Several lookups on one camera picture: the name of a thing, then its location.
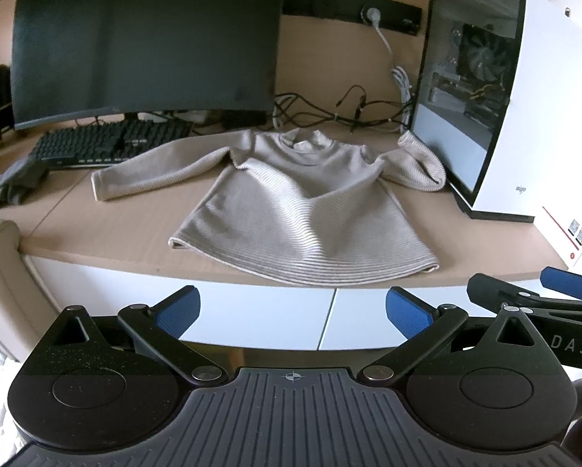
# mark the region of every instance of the sweater sleeve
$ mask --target sweater sleeve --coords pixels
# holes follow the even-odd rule
[[[439,191],[447,182],[438,157],[412,132],[404,133],[398,149],[380,154],[384,161],[382,177],[421,191]]]
[[[218,165],[232,149],[252,148],[251,130],[175,140],[92,174],[97,201],[163,188]]]

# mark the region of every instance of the cooling fan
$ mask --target cooling fan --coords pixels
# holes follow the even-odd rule
[[[484,83],[494,83],[509,67],[508,39],[476,26],[464,27],[460,65]]]

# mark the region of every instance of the sticker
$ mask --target sticker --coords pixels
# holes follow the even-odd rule
[[[572,223],[570,224],[570,228],[568,228],[567,231],[570,232],[571,235],[574,235],[576,237],[579,228],[580,224],[578,224],[578,221],[576,221],[576,219],[573,219]]]
[[[582,229],[580,229],[580,232],[578,232],[578,235],[576,236],[576,242],[582,246]]]

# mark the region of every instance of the monitor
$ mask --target monitor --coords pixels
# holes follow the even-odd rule
[[[282,0],[16,0],[16,128],[128,112],[270,111]]]

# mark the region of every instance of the mechanical keyboard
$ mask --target mechanical keyboard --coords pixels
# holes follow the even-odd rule
[[[51,170],[109,167],[155,147],[189,136],[191,123],[154,123],[125,119],[48,132],[37,142],[32,156]]]

